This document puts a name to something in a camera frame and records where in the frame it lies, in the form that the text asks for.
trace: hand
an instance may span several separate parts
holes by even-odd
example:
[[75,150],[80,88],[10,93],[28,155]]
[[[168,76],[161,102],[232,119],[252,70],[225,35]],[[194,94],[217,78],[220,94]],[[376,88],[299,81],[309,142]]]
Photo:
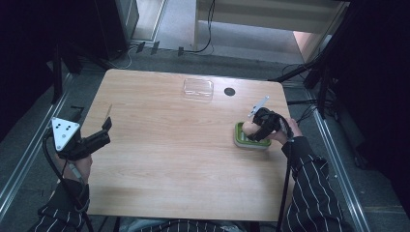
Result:
[[[56,155],[56,158],[57,158],[57,162],[60,165],[60,167],[63,168],[66,161],[64,159],[60,159],[57,155]],[[84,184],[87,185],[88,178],[90,177],[90,172],[91,172],[91,164],[93,163],[93,159],[91,155],[84,159],[79,159],[76,161],[69,160],[69,163],[72,163],[75,165],[76,169],[81,174],[81,178]],[[67,163],[67,166],[64,169],[64,173],[63,173],[64,178],[79,182],[78,178],[73,174],[72,170],[69,168],[69,163]]]
[[[296,121],[292,118],[286,119],[287,123],[289,124],[290,129],[293,131],[293,136],[298,137],[298,136],[303,136],[301,130],[298,127],[298,124]],[[259,126],[252,122],[244,122],[242,126],[242,131],[246,134],[253,134],[259,130]],[[276,131],[274,133],[271,133],[267,136],[269,139],[274,139],[278,141],[281,145],[284,145],[287,142],[287,137],[286,134],[282,130]]]

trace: gray floor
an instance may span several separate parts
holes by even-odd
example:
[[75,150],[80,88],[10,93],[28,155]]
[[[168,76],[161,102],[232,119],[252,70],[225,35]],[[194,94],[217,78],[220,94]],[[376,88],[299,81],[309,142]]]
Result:
[[[166,25],[164,22],[165,15],[162,19],[162,25]],[[249,45],[258,45],[263,43],[252,43],[253,39],[250,39],[252,35],[237,34],[232,37],[223,35],[223,26],[219,28],[216,26],[216,30],[219,31],[218,39],[215,40],[215,51],[213,55],[201,56],[193,54],[184,54],[178,56],[177,51],[160,49],[157,54],[151,55],[151,48],[147,47],[142,52],[135,54],[130,53],[132,63],[129,66],[130,70],[140,71],[157,71],[168,73],[196,73],[196,74],[209,74],[209,75],[221,75],[234,78],[246,78],[246,79],[260,79],[264,80],[270,77],[280,76],[282,69],[287,64],[301,63],[301,57],[297,57],[295,50],[297,49],[296,42],[290,37],[288,39],[279,39],[287,43],[287,48],[273,49],[272,54],[274,61],[262,61],[254,57],[247,57],[244,59],[243,49],[235,49],[234,47],[249,48]],[[169,36],[169,43],[166,43],[167,36],[166,31],[161,28],[157,38],[161,39],[161,44],[187,44],[187,40],[182,39],[178,41],[176,37]],[[206,35],[202,35],[199,38],[200,41],[206,41]],[[263,47],[252,46],[252,50],[257,54],[257,50],[263,50]],[[232,50],[232,52],[223,53],[223,49]],[[70,112],[70,105],[80,105],[85,107],[84,116],[86,115],[89,106],[103,80],[103,71],[87,61],[82,61],[84,70],[81,75],[70,75],[67,78],[67,84],[65,90],[67,96],[62,104],[61,110],[57,110],[59,116],[65,116]],[[119,67],[125,67],[130,63],[127,55],[124,55],[120,59],[114,61]],[[292,82],[284,84],[284,91],[287,99],[291,100],[305,100],[307,98],[306,90],[301,87],[302,79],[299,76],[295,76]],[[14,126],[13,130],[8,136],[0,143],[0,183],[4,187],[8,180],[13,176],[15,167],[22,164],[27,160],[26,148],[29,147],[30,141],[35,136],[36,130],[42,122],[44,115],[50,110],[50,101],[52,98],[52,89],[49,89],[44,95],[37,100],[35,105],[21,118]],[[291,116],[299,118],[307,108],[307,105],[291,105],[289,106]],[[357,194],[362,207],[366,221],[371,231],[410,231],[410,221],[404,214],[399,202],[397,201],[389,181],[384,178],[378,171],[375,170],[362,170],[356,167],[354,163],[353,151],[347,144],[347,140],[343,133],[343,129],[336,123],[333,118],[329,117],[326,120],[329,125],[332,137],[336,143],[338,154],[343,162],[343,166],[347,172],[350,183],[353,186],[355,193]],[[322,135],[317,126],[316,120],[313,116],[304,120],[301,124],[301,129],[305,136],[308,137],[313,150],[326,158],[329,156],[328,149],[322,139]],[[33,162],[27,163],[30,166],[27,175],[23,179],[18,192],[12,195],[14,200],[11,202],[10,207],[0,221],[0,231],[24,231],[27,230],[32,223],[36,221],[36,211],[41,207],[48,199],[50,193],[55,188],[56,178],[51,172],[48,164],[44,159],[44,155],[41,151],[33,152]],[[331,185],[340,201],[341,208],[345,213],[346,219],[352,225],[355,225],[354,219],[351,216],[351,209],[348,206],[345,198],[345,194],[339,184],[339,179],[336,176],[336,172],[331,168]],[[92,216],[93,225],[97,230],[103,222],[103,217]],[[111,231],[114,217],[110,217],[107,225],[102,231]]]

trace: black dot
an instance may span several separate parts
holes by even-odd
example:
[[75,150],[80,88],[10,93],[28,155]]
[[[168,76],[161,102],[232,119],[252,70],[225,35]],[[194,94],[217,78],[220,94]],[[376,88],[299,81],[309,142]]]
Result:
[[227,96],[234,96],[235,95],[235,90],[232,88],[226,88],[223,92],[225,92],[225,95]]

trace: clear plastic container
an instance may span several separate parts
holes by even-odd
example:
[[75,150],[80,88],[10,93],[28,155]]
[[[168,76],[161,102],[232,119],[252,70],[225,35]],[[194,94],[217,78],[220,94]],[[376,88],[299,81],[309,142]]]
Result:
[[214,95],[211,80],[187,78],[184,81],[184,96],[189,99],[210,101]]

